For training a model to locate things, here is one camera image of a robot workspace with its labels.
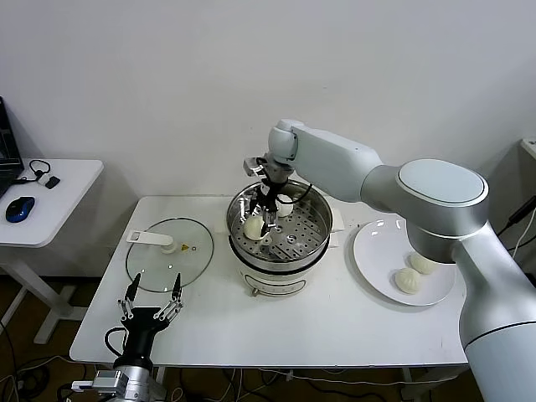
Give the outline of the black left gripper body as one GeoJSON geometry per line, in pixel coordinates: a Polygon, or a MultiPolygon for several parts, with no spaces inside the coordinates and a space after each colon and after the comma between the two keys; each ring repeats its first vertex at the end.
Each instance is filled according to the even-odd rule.
{"type": "Polygon", "coordinates": [[[162,330],[162,322],[154,318],[158,311],[158,307],[132,309],[132,318],[123,322],[127,330],[126,344],[115,363],[152,363],[150,357],[154,338],[162,330]]]}

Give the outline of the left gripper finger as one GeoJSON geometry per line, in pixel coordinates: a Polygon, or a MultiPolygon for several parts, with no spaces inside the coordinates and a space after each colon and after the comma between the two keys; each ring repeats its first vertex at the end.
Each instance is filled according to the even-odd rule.
{"type": "Polygon", "coordinates": [[[126,321],[127,319],[132,319],[134,317],[133,308],[134,301],[137,295],[137,290],[139,287],[140,280],[142,278],[141,273],[137,273],[134,280],[126,288],[125,296],[122,299],[117,301],[118,306],[121,309],[121,322],[126,321]]]}
{"type": "Polygon", "coordinates": [[[171,322],[183,308],[182,291],[181,273],[178,273],[169,301],[153,315],[153,318],[161,322],[171,322]]]}

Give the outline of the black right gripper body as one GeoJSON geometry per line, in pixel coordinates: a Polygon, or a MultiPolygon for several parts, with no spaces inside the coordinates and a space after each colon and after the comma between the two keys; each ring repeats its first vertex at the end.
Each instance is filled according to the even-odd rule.
{"type": "Polygon", "coordinates": [[[276,198],[280,191],[286,186],[286,183],[273,183],[270,180],[262,180],[264,189],[267,190],[266,194],[261,201],[261,206],[265,211],[276,212],[276,198]]]}

